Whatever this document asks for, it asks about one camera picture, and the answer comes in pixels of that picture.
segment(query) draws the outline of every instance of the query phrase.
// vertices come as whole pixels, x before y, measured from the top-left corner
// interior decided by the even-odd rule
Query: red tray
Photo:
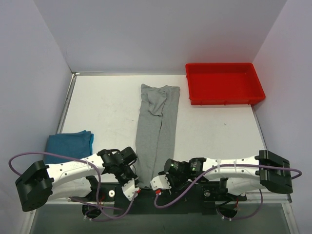
[[[192,105],[257,104],[265,99],[252,63],[185,65]]]

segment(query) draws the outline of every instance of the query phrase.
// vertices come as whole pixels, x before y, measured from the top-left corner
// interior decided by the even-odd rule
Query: white wall
[[[293,181],[293,208],[301,233],[312,222],[312,2],[288,0],[254,65],[266,100],[256,107],[269,150],[304,175]]]
[[[8,159],[43,150],[56,131],[71,72],[32,0],[0,1],[0,233],[19,233],[21,211]],[[25,170],[36,157],[17,159]]]
[[[286,0],[35,0],[72,71],[252,62]]]

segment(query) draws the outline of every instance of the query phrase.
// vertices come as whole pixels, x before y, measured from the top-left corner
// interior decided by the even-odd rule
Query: folded gray garment
[[[136,174],[139,187],[149,188],[152,178],[173,158],[180,88],[141,85],[141,108],[136,131]]]

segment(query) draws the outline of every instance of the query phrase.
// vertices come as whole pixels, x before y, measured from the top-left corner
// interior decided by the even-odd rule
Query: white table
[[[250,157],[265,148],[250,105],[191,106],[185,76],[77,76],[63,133],[90,130],[93,151],[135,150],[140,87],[179,86],[174,159]],[[114,175],[103,175],[115,182]]]

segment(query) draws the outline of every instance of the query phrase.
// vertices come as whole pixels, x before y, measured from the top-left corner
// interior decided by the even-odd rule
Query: folded blue towel
[[[61,133],[48,138],[46,152],[74,158],[83,158],[92,155],[94,135],[90,131],[79,133]],[[62,163],[68,160],[45,155],[45,164]]]

